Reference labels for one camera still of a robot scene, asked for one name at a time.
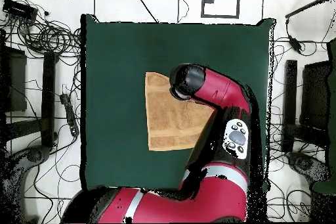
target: white floor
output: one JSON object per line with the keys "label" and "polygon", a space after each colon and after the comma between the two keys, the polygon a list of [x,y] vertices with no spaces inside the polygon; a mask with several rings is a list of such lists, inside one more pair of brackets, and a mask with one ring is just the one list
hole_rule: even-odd
{"label": "white floor", "polygon": [[[128,22],[153,22],[153,18],[148,14],[144,6],[139,0],[29,0],[35,5],[43,7],[50,13],[48,20],[57,20],[65,23],[70,27],[72,31],[75,31],[80,27],[81,14],[95,14],[100,22],[109,21],[128,21]],[[275,78],[278,82],[282,83],[284,74],[284,63],[288,59],[298,60],[298,79],[297,84],[302,82],[302,70],[305,64],[319,62],[327,60],[327,53],[322,48],[321,43],[317,43],[316,52],[312,56],[302,56],[296,53],[293,49],[290,49],[290,45],[287,42],[286,30],[285,30],[285,15],[299,7],[310,3],[314,0],[241,0],[240,3],[240,18],[238,20],[224,19],[224,18],[201,18],[201,0],[180,0],[179,8],[177,0],[143,0],[146,3],[148,9],[150,9],[153,16],[160,22],[177,23],[238,23],[238,24],[256,24],[261,18],[275,18],[277,21],[274,39],[275,42],[275,54],[278,59],[278,67],[275,71]],[[0,0],[0,7],[2,7],[3,1]],[[218,5],[219,12],[225,12],[225,9]],[[294,16],[289,23],[289,33],[301,41],[316,41],[323,42],[329,41],[335,37],[335,30],[333,25],[329,29],[329,33],[324,38],[324,35],[329,28],[329,24],[333,14],[335,12],[335,3],[328,2],[323,5],[315,6],[307,11],[302,12]],[[0,12],[0,19],[3,19],[3,13]],[[12,42],[17,42],[16,35],[12,35]],[[304,54],[309,55],[315,51],[314,43],[305,43],[306,50]],[[75,62],[75,58],[67,58],[67,63]],[[39,86],[42,83],[42,60],[28,59],[26,81],[36,80]],[[62,93],[65,85],[69,89],[72,85],[72,78],[74,76],[74,67],[67,66],[66,64],[59,62],[56,68],[56,92]],[[283,91],[283,85],[273,81],[272,98],[277,97]],[[29,88],[37,89],[36,82],[31,81],[27,83]],[[299,117],[299,110],[301,106],[301,90],[298,88],[297,93],[297,118]],[[27,90],[27,97],[30,100],[37,115],[41,115],[41,92],[36,90]],[[80,94],[78,99],[73,99],[73,106],[77,108],[80,104]],[[280,123],[280,117],[277,114],[281,114],[282,97],[278,97],[272,103],[272,123]],[[56,117],[55,127],[58,131],[65,123],[65,111],[63,106],[59,103],[55,103]],[[34,116],[32,110],[28,108],[25,112],[14,112],[12,116]],[[16,120],[27,120],[25,118],[8,118],[8,122],[15,122]],[[26,147],[32,140],[38,138],[39,135],[29,135],[20,139],[15,139],[11,143],[8,143],[8,149],[16,152]],[[59,136],[59,147],[68,145],[72,141],[72,137],[67,126],[63,127]],[[65,153],[65,149],[61,150],[57,156],[51,156],[48,161],[41,165],[39,178],[37,182],[38,189],[46,194],[48,197],[54,198],[53,207],[45,222],[58,223],[60,221],[57,215],[57,210],[61,210],[60,214],[64,211],[64,208],[68,204],[70,198],[75,195],[81,188],[79,177],[79,168],[77,166],[80,163],[80,139],[73,144]],[[295,149],[299,149],[302,145],[295,144]],[[314,145],[310,145],[312,150],[316,150]],[[279,156],[281,153],[272,151],[271,154],[274,157]],[[67,167],[62,175],[65,180],[71,182],[65,182],[60,180],[60,177],[55,169],[55,160],[61,161],[57,163],[57,169],[61,174]],[[318,158],[324,159],[324,153],[319,152]],[[26,210],[28,215],[38,215],[40,217],[39,222],[42,221],[48,210],[50,209],[50,200],[43,198],[32,187],[33,180],[36,176],[37,170],[34,168],[28,175],[26,182]],[[292,171],[288,165],[281,162],[281,160],[274,160],[270,163],[270,180],[274,182],[270,192],[268,193],[268,199],[270,199],[268,214],[273,221],[291,221],[288,211],[284,206],[283,197],[293,189],[302,189],[309,193],[308,185],[303,177]],[[294,192],[289,200],[300,208],[301,202],[305,203],[309,208],[310,199],[301,192]],[[295,221],[306,221],[308,218],[304,212],[295,211],[292,208],[292,216]]]}

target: dark green cloth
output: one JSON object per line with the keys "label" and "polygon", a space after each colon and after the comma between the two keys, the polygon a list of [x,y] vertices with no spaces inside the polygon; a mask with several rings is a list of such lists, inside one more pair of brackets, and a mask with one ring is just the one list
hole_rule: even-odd
{"label": "dark green cloth", "polygon": [[329,60],[331,61],[331,73],[328,75],[327,84],[329,87],[329,121],[328,135],[330,146],[325,151],[325,160],[329,164],[331,179],[326,182],[315,183],[313,188],[321,194],[336,195],[336,39],[327,45]]}
{"label": "dark green cloth", "polygon": [[177,188],[189,150],[148,150],[144,79],[183,62],[244,82],[259,102],[263,156],[269,33],[260,26],[96,23],[87,16],[87,186]]}

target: towel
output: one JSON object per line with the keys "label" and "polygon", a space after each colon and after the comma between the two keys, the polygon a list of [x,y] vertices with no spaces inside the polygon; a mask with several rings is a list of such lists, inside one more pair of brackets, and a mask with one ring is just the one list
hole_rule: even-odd
{"label": "towel", "polygon": [[145,98],[148,148],[153,151],[193,148],[213,109],[179,101],[169,91],[169,78],[146,72]]}

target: gray button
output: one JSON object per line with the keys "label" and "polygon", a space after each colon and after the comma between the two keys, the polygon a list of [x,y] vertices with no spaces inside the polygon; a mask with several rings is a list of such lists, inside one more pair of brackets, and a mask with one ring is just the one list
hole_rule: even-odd
{"label": "gray button", "polygon": [[240,131],[233,131],[230,133],[230,135],[228,136],[228,138],[230,138],[231,141],[235,142],[238,145],[243,146],[246,142],[246,138],[244,136],[243,133],[241,133]]}

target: red robot arm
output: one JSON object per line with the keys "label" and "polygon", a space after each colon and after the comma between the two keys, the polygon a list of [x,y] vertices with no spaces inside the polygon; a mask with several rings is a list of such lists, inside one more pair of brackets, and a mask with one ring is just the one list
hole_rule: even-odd
{"label": "red robot arm", "polygon": [[245,221],[251,155],[251,105],[246,90],[233,79],[197,64],[178,65],[170,82],[172,96],[214,109],[179,189],[89,189],[72,200],[62,223]]}

